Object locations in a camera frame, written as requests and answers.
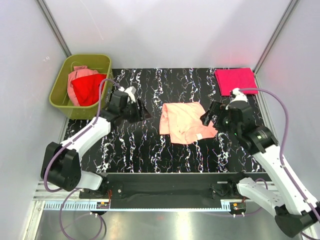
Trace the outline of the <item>salmon pink t shirt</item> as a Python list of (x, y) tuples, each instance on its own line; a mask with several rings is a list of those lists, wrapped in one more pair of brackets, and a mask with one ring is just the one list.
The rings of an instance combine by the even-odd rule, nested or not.
[(214, 138), (218, 131), (213, 123), (203, 125), (205, 110), (199, 102), (165, 103), (159, 122), (159, 134), (169, 135), (172, 144), (189, 145), (202, 139)]

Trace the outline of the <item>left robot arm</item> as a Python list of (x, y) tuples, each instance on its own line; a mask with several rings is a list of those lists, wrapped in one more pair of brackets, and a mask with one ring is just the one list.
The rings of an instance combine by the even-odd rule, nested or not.
[(142, 122), (152, 116), (130, 86), (113, 92), (107, 108), (100, 110), (83, 129), (61, 143), (51, 142), (45, 149), (40, 177), (59, 190), (88, 189), (97, 198), (108, 193), (107, 180), (95, 172), (81, 169), (84, 154), (123, 122)]

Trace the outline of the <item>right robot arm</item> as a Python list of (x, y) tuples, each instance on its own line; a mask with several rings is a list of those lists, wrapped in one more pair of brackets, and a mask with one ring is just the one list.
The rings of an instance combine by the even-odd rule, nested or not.
[(200, 119), (205, 126), (213, 124), (216, 130), (234, 135), (239, 145), (261, 164), (279, 192), (275, 194), (246, 174), (238, 173), (227, 185), (228, 195), (251, 199), (274, 217), (286, 236), (294, 238), (319, 222), (320, 202), (299, 180), (273, 133), (256, 125), (253, 115), (246, 100), (230, 104), (213, 101)]

